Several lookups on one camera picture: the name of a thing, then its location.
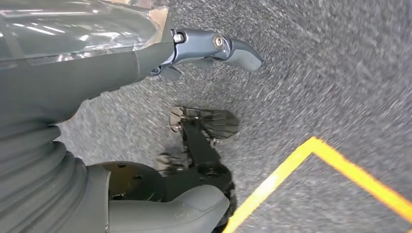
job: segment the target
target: yellow floor marking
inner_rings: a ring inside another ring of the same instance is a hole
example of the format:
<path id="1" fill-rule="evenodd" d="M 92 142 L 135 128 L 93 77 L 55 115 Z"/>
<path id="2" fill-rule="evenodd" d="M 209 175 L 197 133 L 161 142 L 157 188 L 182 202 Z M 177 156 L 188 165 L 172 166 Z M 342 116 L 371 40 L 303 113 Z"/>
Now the yellow floor marking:
<path id="1" fill-rule="evenodd" d="M 299 146 L 262 184 L 239 206 L 223 233 L 233 233 L 249 215 L 310 155 L 308 143 Z"/>
<path id="2" fill-rule="evenodd" d="M 412 224 L 412 202 L 375 179 L 361 167 L 351 163 L 322 140 L 317 139 L 317 146 L 313 149 L 319 158 Z"/>
<path id="3" fill-rule="evenodd" d="M 300 145 L 280 166 L 250 195 L 229 219 L 223 233 L 233 233 L 274 190 L 311 154 L 341 172 L 348 179 L 365 189 L 398 215 L 412 224 L 412 203 L 391 190 L 361 167 L 351 163 L 334 148 L 316 137 Z"/>

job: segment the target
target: gray carpet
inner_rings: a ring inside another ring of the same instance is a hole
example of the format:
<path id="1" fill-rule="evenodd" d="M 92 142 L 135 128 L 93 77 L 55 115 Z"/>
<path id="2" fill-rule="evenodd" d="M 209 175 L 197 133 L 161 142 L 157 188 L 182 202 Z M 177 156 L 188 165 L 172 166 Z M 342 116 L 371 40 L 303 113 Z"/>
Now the gray carpet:
<path id="1" fill-rule="evenodd" d="M 83 103 L 61 125 L 88 164 L 155 155 L 180 144 L 167 126 L 175 105 L 227 109 L 241 131 L 218 150 L 237 195 L 250 193 L 311 136 L 412 200 L 410 0 L 161 0 L 182 27 L 252 44 L 255 74 L 217 64 L 181 66 L 176 82 L 149 78 Z M 412 229 L 358 186 L 311 157 L 240 233 L 405 233 Z"/>

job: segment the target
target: robotic arm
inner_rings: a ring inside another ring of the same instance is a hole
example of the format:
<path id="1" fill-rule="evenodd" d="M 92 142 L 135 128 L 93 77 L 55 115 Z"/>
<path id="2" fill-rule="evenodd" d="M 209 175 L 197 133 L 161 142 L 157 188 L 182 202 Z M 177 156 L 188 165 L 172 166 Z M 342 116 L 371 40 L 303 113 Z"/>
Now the robotic arm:
<path id="1" fill-rule="evenodd" d="M 209 233 L 225 214 L 223 192 L 203 185 L 168 202 L 109 200 L 110 170 L 85 166 L 55 124 L 80 104 L 175 64 L 213 61 L 253 71 L 247 44 L 176 29 L 167 8 L 101 0 L 0 3 L 0 229 L 5 233 Z"/>

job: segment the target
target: protective cover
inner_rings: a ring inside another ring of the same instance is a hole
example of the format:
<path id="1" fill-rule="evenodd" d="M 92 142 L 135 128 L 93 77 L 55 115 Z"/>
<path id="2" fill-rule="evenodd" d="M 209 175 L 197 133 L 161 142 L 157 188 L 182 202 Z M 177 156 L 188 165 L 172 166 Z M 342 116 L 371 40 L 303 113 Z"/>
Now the protective cover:
<path id="1" fill-rule="evenodd" d="M 161 41 L 167 7 L 115 1 L 2 0 L 0 69 L 14 68 L 20 59 L 48 64 L 142 50 Z"/>

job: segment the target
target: screw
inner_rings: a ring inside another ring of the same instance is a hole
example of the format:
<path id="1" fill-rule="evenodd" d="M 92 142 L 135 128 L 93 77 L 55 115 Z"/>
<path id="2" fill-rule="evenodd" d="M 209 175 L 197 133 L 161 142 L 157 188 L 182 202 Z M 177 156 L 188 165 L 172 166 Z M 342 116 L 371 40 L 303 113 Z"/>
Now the screw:
<path id="1" fill-rule="evenodd" d="M 213 143 L 214 146 L 217 145 L 219 142 L 220 141 L 217 138 L 213 138 L 213 140 L 212 140 L 212 143 Z"/>
<path id="2" fill-rule="evenodd" d="M 215 48 L 217 48 L 218 50 L 221 50 L 223 48 L 223 36 L 216 34 L 213 37 L 213 45 L 215 46 Z"/>
<path id="3" fill-rule="evenodd" d="M 175 42 L 175 43 L 181 43 L 181 42 L 183 42 L 185 40 L 185 37 L 182 35 L 182 34 L 175 34 L 174 36 L 173 36 L 173 41 Z"/>
<path id="4" fill-rule="evenodd" d="M 181 125 L 173 125 L 173 128 L 174 128 L 176 131 L 181 131 L 181 130 L 182 130 L 182 126 L 181 126 Z"/>

